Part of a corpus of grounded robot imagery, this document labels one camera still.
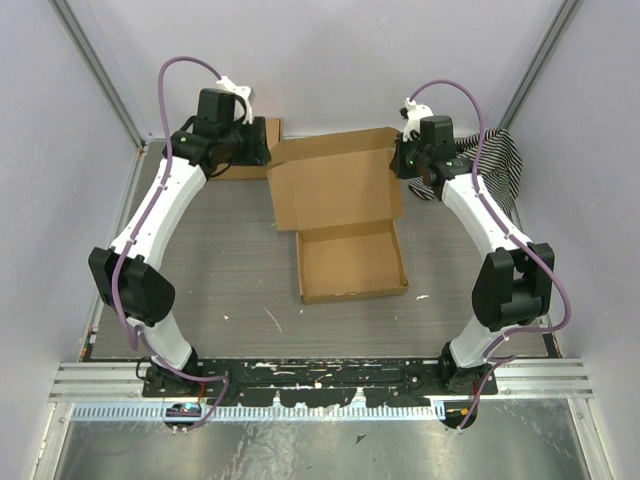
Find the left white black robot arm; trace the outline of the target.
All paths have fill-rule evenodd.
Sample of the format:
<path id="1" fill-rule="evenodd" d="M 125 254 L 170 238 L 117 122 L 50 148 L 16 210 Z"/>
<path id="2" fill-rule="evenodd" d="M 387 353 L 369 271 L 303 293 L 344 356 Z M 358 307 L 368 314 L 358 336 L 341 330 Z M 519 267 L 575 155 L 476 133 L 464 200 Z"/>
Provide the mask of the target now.
<path id="1" fill-rule="evenodd" d="M 132 348 L 151 354 L 145 379 L 181 397 L 208 383 L 194 347 L 173 313 L 175 287 L 160 272 L 180 219 L 208 180 L 232 167 L 270 162 L 266 120 L 254 114 L 248 86 L 226 80 L 200 91 L 197 112 L 167 140 L 155 179 L 108 248 L 88 258 L 101 300 L 111 307 Z"/>

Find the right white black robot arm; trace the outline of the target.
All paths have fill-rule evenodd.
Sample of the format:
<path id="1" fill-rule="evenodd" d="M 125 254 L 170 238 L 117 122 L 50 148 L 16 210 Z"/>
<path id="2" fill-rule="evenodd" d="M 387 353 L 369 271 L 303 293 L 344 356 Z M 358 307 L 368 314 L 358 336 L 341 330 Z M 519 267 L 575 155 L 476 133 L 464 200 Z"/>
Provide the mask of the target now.
<path id="1" fill-rule="evenodd" d="M 555 255 L 534 244 L 490 195 L 474 163 L 456 154 L 453 122 L 429 112 L 408 115 L 390 168 L 422 178 L 461 221 L 483 258 L 472 289 L 473 316 L 438 358 L 437 377 L 451 394 L 471 390 L 498 346 L 548 312 Z"/>

